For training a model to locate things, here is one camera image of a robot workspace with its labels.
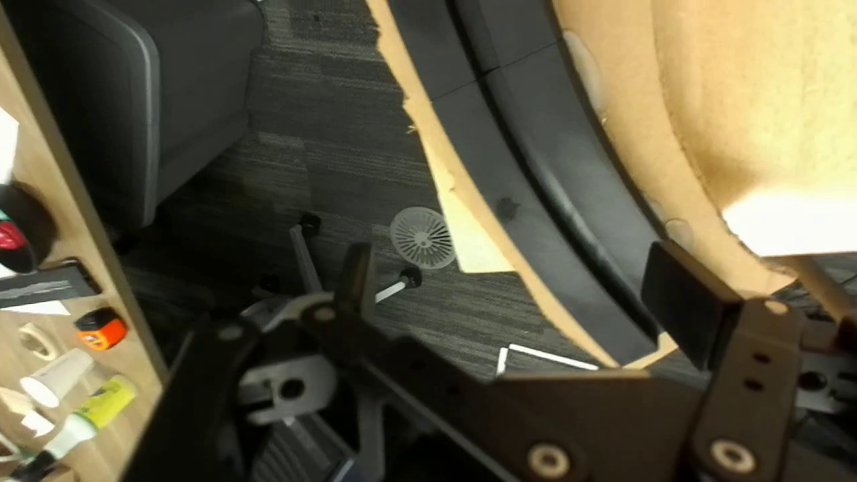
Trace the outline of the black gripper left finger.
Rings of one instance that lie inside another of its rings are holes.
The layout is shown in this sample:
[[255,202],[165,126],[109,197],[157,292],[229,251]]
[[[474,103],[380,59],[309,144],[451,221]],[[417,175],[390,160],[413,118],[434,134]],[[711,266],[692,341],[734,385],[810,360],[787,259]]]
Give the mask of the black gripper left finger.
[[359,317],[364,309],[367,288],[371,272],[371,247],[350,243],[343,259],[334,305],[343,314]]

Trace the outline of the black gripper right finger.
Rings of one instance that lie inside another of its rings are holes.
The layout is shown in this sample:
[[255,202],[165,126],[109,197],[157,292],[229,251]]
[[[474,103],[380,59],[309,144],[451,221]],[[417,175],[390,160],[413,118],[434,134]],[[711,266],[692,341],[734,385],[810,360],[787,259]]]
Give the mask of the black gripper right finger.
[[648,249],[644,309],[696,369],[714,369],[734,330],[742,298],[672,242]]

